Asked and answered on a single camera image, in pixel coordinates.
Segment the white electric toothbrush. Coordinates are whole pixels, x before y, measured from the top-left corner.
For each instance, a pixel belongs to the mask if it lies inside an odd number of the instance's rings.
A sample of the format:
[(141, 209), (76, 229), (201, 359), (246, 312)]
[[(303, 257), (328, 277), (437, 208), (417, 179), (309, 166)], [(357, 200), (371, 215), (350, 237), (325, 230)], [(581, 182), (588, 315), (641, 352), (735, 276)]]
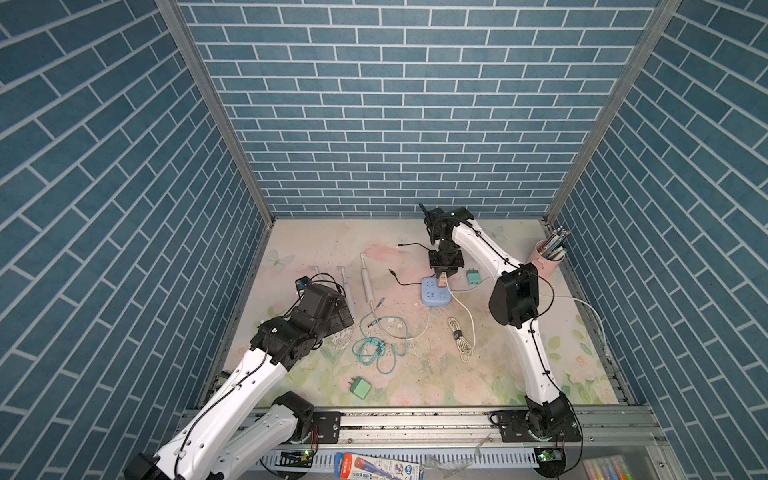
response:
[(370, 273), (367, 266), (367, 256), (365, 253), (360, 254), (360, 263), (361, 263), (361, 278), (362, 278), (366, 300), (368, 302), (370, 309), (373, 310), (374, 303), (375, 303), (375, 295), (373, 292)]
[(338, 266), (338, 270), (341, 276), (341, 283), (345, 291), (345, 296), (348, 301), (353, 300), (352, 289), (350, 287), (349, 278), (347, 275), (347, 268), (343, 265)]
[(322, 271), (319, 266), (312, 265), (311, 269), (313, 271), (313, 275), (310, 277), (311, 283), (324, 283), (329, 284), (332, 287), (336, 286), (336, 279), (333, 275), (331, 275), (328, 272)]

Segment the green plug adapter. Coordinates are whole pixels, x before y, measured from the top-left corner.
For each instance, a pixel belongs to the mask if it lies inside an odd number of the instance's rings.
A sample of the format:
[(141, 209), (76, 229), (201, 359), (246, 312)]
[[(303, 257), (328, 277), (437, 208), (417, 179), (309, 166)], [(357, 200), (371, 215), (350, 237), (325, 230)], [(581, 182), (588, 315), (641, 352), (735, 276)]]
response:
[(362, 377), (355, 377), (350, 384), (350, 393), (356, 398), (364, 400), (372, 390), (372, 385)]

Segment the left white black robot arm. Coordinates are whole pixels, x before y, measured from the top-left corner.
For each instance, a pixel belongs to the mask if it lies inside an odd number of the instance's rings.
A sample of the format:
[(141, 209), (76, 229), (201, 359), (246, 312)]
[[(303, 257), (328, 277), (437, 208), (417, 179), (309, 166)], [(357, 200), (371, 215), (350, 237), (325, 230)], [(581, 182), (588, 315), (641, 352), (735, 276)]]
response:
[(289, 391), (248, 428), (259, 401), (324, 338), (354, 323), (344, 287), (326, 273), (297, 280), (296, 302), (263, 322), (234, 372), (193, 419), (153, 454), (126, 465), (127, 479), (237, 479), (285, 442), (314, 441), (314, 407)]

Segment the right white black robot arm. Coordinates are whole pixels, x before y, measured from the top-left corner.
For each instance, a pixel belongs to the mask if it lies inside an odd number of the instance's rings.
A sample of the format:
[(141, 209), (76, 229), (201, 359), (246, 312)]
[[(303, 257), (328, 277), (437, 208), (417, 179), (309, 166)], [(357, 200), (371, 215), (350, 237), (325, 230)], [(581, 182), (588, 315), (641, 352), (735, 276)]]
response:
[(469, 254), (494, 281), (488, 300), (491, 317), (509, 332), (519, 358), (528, 409), (527, 428), (538, 440), (581, 441), (575, 409), (551, 371), (544, 352), (539, 313), (540, 277), (536, 266), (522, 263), (502, 249), (464, 207), (445, 211), (419, 205), (429, 241), (430, 267), (437, 278), (450, 278)]

